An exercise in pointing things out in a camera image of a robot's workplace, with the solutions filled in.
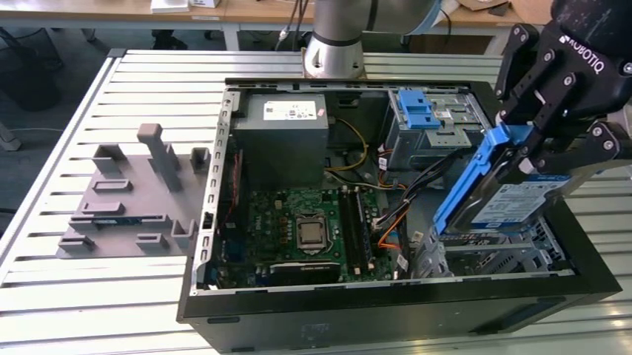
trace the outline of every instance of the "white sticker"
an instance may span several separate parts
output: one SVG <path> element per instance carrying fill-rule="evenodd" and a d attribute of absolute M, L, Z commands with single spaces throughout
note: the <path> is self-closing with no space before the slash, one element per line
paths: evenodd
<path fill-rule="evenodd" d="M 401 254 L 397 256 L 397 265 L 399 265 L 399 267 L 407 271 L 407 260 Z"/>
<path fill-rule="evenodd" d="M 191 20 L 219 21 L 216 16 L 191 16 Z"/>
<path fill-rule="evenodd" d="M 524 222 L 546 202 L 545 194 L 568 181 L 568 175 L 533 175 L 520 185 L 502 185 L 472 222 L 486 223 L 485 228 Z"/>
<path fill-rule="evenodd" d="M 446 109 L 445 111 L 434 111 L 434 117 L 435 118 L 452 118 L 452 114 L 450 114 L 449 109 Z"/>
<path fill-rule="evenodd" d="M 423 233 L 421 233 L 419 231 L 414 231 L 410 241 L 413 243 L 419 243 L 422 241 L 422 238 L 423 238 Z"/>
<path fill-rule="evenodd" d="M 264 121 L 315 120 L 314 101 L 268 101 L 263 105 Z"/>
<path fill-rule="evenodd" d="M 387 159 L 386 158 L 378 158 L 377 159 L 377 165 L 379 165 L 379 170 L 387 170 Z"/>

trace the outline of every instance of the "white box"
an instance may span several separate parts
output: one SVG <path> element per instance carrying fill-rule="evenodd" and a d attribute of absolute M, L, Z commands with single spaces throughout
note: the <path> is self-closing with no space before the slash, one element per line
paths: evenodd
<path fill-rule="evenodd" d="M 151 0 L 151 13 L 183 13 L 187 11 L 187 0 Z"/>
<path fill-rule="evenodd" d="M 222 0 L 188 0 L 191 6 L 216 7 Z"/>

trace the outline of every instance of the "robotiq logo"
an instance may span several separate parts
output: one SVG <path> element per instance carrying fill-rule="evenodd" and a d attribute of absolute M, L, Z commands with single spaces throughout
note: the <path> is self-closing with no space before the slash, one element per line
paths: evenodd
<path fill-rule="evenodd" d="M 601 70 L 605 68 L 604 61 L 601 61 L 600 57 L 597 57 L 596 54 L 569 36 L 564 35 L 560 37 L 560 42 L 568 44 L 577 51 L 590 68 L 594 70 L 594 73 L 598 75 Z"/>

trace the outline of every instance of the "motherboard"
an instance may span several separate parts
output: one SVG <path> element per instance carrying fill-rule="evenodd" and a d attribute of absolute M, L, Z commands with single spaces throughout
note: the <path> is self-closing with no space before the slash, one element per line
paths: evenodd
<path fill-rule="evenodd" d="M 243 239 L 226 245 L 232 287 L 391 279 L 387 253 L 373 253 L 373 190 L 254 191 Z"/>

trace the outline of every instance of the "green circuit board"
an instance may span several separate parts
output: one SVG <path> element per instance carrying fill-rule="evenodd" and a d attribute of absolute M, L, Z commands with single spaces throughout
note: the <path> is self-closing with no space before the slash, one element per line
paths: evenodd
<path fill-rule="evenodd" d="M 365 216 L 370 220 L 378 215 L 375 194 L 361 192 Z M 301 222 L 323 220 L 327 242 L 321 250 L 303 250 L 298 233 Z M 339 282 L 390 280 L 391 262 L 387 253 L 373 260 L 374 269 L 359 275 L 351 274 L 346 266 L 346 249 L 342 237 L 342 222 L 335 189 L 284 189 L 272 192 L 252 192 L 248 199 L 248 227 L 246 236 L 246 258 L 243 264 L 232 265 L 232 280 L 236 287 L 258 286 L 252 270 L 278 263 L 333 262 L 339 263 Z"/>

